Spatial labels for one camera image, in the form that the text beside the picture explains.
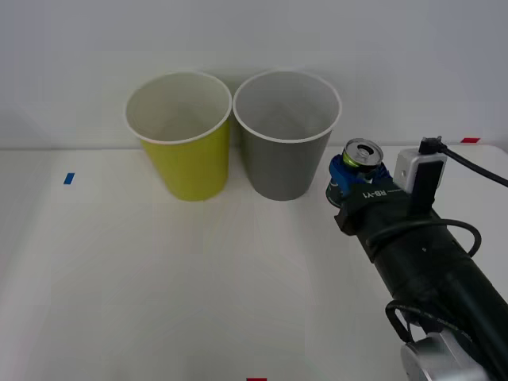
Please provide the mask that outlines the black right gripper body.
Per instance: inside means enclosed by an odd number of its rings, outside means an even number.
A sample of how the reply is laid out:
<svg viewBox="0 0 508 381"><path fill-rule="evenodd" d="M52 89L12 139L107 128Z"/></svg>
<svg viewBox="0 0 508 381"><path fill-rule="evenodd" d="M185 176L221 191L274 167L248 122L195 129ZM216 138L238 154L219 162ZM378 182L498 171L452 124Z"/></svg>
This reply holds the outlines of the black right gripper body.
<svg viewBox="0 0 508 381"><path fill-rule="evenodd" d="M388 180L353 185L335 220L368 255L451 253L451 233L432 205Z"/></svg>

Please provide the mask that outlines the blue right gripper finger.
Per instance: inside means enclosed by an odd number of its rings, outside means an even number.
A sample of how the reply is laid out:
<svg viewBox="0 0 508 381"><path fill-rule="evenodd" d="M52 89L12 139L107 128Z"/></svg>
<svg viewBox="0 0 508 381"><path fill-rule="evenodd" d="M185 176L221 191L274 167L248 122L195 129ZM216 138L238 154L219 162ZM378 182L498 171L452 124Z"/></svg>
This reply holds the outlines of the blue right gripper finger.
<svg viewBox="0 0 508 381"><path fill-rule="evenodd" d="M384 162L381 162L376 168L366 174L366 180L371 184L377 184L380 182L392 182L393 177Z"/></svg>
<svg viewBox="0 0 508 381"><path fill-rule="evenodd" d="M363 183L358 169L345 153L334 156L329 164L328 198L347 198L353 185Z"/></svg>

